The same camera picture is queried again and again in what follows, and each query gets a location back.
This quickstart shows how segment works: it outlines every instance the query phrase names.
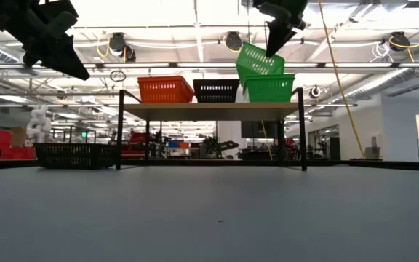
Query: gray mat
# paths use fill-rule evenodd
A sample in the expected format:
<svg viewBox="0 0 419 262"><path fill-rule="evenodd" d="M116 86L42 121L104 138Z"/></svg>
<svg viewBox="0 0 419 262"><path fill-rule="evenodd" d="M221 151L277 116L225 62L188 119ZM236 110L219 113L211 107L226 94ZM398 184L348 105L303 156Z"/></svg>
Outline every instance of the gray mat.
<svg viewBox="0 0 419 262"><path fill-rule="evenodd" d="M419 261L419 172L0 170L0 261Z"/></svg>

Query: black basket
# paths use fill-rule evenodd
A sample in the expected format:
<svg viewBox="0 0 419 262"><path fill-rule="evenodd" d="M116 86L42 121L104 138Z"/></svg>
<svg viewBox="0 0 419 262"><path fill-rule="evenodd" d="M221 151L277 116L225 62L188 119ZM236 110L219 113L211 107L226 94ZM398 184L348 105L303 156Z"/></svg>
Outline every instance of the black basket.
<svg viewBox="0 0 419 262"><path fill-rule="evenodd" d="M236 101L238 79L198 79L193 81L198 103L234 103Z"/></svg>
<svg viewBox="0 0 419 262"><path fill-rule="evenodd" d="M112 167L117 146L102 144L36 143L40 167L48 169L92 170Z"/></svg>

